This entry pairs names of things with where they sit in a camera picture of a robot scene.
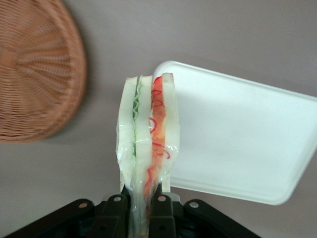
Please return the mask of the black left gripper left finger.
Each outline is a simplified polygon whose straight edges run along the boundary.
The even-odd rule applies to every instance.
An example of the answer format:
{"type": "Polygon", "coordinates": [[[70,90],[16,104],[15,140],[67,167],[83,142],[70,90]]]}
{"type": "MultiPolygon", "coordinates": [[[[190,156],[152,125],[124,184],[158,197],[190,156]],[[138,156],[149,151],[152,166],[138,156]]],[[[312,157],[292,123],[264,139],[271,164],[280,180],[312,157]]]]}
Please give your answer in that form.
{"type": "Polygon", "coordinates": [[[116,194],[99,205],[75,200],[7,235],[7,238],[126,238],[129,200],[116,194]]]}

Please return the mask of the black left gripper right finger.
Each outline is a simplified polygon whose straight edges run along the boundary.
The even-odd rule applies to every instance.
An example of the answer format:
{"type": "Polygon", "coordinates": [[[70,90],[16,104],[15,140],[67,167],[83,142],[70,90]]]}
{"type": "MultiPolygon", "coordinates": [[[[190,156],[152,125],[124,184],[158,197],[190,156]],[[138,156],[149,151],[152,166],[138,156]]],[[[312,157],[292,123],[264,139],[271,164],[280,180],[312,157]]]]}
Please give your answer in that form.
{"type": "Polygon", "coordinates": [[[256,238],[258,235],[199,199],[181,204],[160,194],[152,199],[151,238],[256,238]]]}

